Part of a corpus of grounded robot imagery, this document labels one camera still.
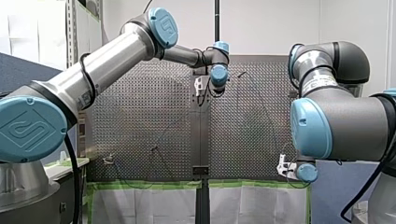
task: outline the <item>vertical metal pole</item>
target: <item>vertical metal pole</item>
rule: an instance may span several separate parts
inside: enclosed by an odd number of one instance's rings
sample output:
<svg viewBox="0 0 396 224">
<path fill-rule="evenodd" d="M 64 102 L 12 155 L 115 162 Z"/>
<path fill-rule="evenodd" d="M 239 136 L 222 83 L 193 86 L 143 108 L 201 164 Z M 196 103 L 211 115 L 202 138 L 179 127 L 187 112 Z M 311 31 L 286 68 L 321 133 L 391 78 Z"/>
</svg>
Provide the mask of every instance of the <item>vertical metal pole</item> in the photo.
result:
<svg viewBox="0 0 396 224">
<path fill-rule="evenodd" d="M 220 0 L 215 0 L 215 42 L 220 41 Z"/>
<path fill-rule="evenodd" d="M 210 202 L 209 202 L 209 159 L 208 159 L 208 133 L 210 115 L 210 96 L 208 92 L 202 91 L 197 102 L 195 95 L 194 81 L 197 77 L 203 76 L 204 85 L 208 81 L 205 68 L 193 71 L 191 76 L 191 150 L 192 150 L 192 173 L 194 180 L 200 180 L 202 187 L 196 191 L 195 204 L 195 224 L 210 224 Z"/>
</svg>

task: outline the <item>white fabric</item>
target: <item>white fabric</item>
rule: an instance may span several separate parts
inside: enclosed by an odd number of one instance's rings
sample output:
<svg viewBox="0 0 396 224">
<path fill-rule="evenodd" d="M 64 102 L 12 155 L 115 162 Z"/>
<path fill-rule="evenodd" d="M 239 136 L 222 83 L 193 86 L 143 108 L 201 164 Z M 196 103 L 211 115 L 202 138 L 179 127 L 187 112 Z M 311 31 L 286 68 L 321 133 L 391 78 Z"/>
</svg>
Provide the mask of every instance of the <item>white fabric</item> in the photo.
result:
<svg viewBox="0 0 396 224">
<path fill-rule="evenodd" d="M 211 189 L 211 224 L 305 224 L 306 189 Z"/>
<path fill-rule="evenodd" d="M 211 224 L 305 224 L 306 189 L 210 190 Z M 194 224 L 196 189 L 106 189 L 93 195 L 92 224 Z"/>
<path fill-rule="evenodd" d="M 196 189 L 106 189 L 93 195 L 92 224 L 194 224 Z"/>
</svg>

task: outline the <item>black pole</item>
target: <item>black pole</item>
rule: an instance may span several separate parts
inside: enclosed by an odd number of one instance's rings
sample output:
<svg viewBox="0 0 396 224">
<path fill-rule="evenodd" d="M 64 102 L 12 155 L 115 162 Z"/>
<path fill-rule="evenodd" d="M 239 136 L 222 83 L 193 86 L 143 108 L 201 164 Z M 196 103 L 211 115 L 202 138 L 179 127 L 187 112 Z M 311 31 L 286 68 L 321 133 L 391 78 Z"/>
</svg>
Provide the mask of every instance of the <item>black pole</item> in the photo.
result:
<svg viewBox="0 0 396 224">
<path fill-rule="evenodd" d="M 215 0 L 215 42 L 220 40 L 220 0 Z"/>
</svg>

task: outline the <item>perforated metal panel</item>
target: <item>perforated metal panel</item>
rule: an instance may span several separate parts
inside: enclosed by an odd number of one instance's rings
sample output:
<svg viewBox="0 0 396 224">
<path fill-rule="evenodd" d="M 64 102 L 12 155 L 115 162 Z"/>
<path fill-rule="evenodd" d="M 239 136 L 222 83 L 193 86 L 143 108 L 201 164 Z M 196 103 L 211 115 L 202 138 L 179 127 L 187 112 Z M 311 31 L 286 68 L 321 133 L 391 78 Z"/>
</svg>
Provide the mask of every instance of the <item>perforated metal panel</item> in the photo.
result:
<svg viewBox="0 0 396 224">
<path fill-rule="evenodd" d="M 97 98 L 91 181 L 191 179 L 190 76 L 180 64 L 140 63 Z M 104 165 L 110 154 L 115 164 Z"/>
<path fill-rule="evenodd" d="M 211 107 L 210 178 L 284 180 L 276 171 L 279 153 L 285 146 L 294 155 L 285 145 L 292 90 L 287 57 L 234 56 L 232 62 L 231 82 Z"/>
<path fill-rule="evenodd" d="M 276 166 L 290 143 L 287 57 L 232 56 L 231 62 L 226 92 L 209 109 L 209 177 L 283 180 Z M 200 136 L 191 134 L 190 78 L 187 66 L 141 63 L 97 99 L 87 125 L 95 154 L 91 181 L 192 179 L 191 139 Z M 161 153 L 151 153 L 155 146 Z M 285 152 L 294 155 L 291 145 Z M 115 165 L 104 165 L 110 153 Z"/>
</svg>

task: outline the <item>light blue joint cap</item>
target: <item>light blue joint cap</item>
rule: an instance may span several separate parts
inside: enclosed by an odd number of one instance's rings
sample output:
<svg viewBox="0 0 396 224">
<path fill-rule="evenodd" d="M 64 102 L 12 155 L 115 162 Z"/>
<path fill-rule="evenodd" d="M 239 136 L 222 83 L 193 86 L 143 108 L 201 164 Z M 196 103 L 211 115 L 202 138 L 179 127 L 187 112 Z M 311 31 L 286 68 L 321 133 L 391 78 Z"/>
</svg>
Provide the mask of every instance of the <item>light blue joint cap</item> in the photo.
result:
<svg viewBox="0 0 396 224">
<path fill-rule="evenodd" d="M 230 46 L 228 45 L 227 42 L 224 42 L 224 41 L 216 41 L 213 44 L 213 48 L 221 49 L 221 50 L 225 51 L 226 53 L 230 53 Z"/>
<path fill-rule="evenodd" d="M 318 179 L 318 169 L 312 164 L 306 163 L 298 167 L 297 177 L 307 183 L 312 183 Z"/>
<path fill-rule="evenodd" d="M 294 147 L 304 156 L 326 159 L 332 153 L 332 130 L 323 111 L 309 98 L 295 100 L 290 111 Z"/>
<path fill-rule="evenodd" d="M 37 161 L 52 153 L 67 133 L 64 113 L 46 99 L 0 100 L 0 161 Z"/>
<path fill-rule="evenodd" d="M 384 91 L 385 94 L 388 94 L 392 97 L 396 97 L 396 88 L 390 88 Z"/>
<path fill-rule="evenodd" d="M 210 80 L 215 87 L 222 87 L 228 80 L 228 69 L 222 64 L 216 64 L 210 72 Z"/>
<path fill-rule="evenodd" d="M 162 7 L 148 12 L 149 28 L 164 49 L 172 48 L 178 39 L 177 25 L 172 15 Z"/>
</svg>

